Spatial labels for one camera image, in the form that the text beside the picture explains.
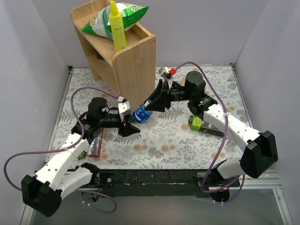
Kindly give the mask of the small blue cap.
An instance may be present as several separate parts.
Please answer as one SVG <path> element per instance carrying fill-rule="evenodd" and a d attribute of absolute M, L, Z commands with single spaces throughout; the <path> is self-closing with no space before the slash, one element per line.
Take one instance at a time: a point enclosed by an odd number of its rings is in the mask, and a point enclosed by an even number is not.
<path fill-rule="evenodd" d="M 149 105 L 151 103 L 151 100 L 147 100 L 145 103 L 144 103 L 144 107 L 146 107 L 147 105 Z"/>

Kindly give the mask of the blue label water bottle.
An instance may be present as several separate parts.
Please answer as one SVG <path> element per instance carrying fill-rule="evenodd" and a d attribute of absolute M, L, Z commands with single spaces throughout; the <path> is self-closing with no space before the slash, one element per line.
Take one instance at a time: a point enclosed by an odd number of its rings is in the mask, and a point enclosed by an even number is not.
<path fill-rule="evenodd" d="M 132 114 L 132 118 L 134 122 L 139 124 L 147 122 L 147 120 L 152 115 L 153 111 L 145 110 L 144 104 L 138 106 Z"/>

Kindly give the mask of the clear plastic bottle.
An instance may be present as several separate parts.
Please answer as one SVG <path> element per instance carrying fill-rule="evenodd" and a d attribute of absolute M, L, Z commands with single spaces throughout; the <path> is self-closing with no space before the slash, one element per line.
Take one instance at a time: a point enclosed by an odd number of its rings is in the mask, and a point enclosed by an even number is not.
<path fill-rule="evenodd" d="M 150 117 L 150 121 L 151 121 L 152 123 L 157 123 L 157 121 L 158 121 L 158 113 L 157 113 L 157 112 L 153 112 L 153 113 L 152 113 L 152 115 L 151 115 L 151 117 Z"/>

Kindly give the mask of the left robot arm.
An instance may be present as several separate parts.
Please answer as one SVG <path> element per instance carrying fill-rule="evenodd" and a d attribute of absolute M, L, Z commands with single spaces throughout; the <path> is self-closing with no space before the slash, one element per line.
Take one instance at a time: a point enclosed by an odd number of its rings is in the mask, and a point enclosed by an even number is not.
<path fill-rule="evenodd" d="M 109 113 L 107 100 L 96 97 L 91 100 L 88 110 L 71 129 L 63 150 L 56 153 L 33 176 L 26 175 L 21 181 L 23 202 L 46 217 L 52 216 L 62 200 L 81 186 L 96 187 L 101 182 L 97 166 L 84 163 L 74 172 L 65 175 L 78 156 L 100 135 L 103 128 L 117 128 L 118 134 L 127 137 L 140 132 L 129 118 L 129 101 L 119 97 L 117 113 Z"/>

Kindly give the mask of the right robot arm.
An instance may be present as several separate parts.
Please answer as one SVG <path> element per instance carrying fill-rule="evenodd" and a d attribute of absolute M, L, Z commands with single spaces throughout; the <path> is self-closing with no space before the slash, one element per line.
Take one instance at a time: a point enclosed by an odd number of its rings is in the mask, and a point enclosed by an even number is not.
<path fill-rule="evenodd" d="M 159 80 L 156 89 L 148 97 L 147 111 L 164 112 L 171 102 L 188 101 L 190 112 L 213 125 L 231 139 L 243 151 L 240 158 L 224 160 L 208 173 L 207 182 L 217 186 L 225 185 L 230 178 L 248 175 L 258 178 L 278 161 L 275 136 L 270 131 L 260 132 L 232 115 L 224 112 L 215 99 L 205 93 L 206 82 L 200 72 L 191 71 L 186 75 L 185 84 L 177 82 L 168 85 Z"/>

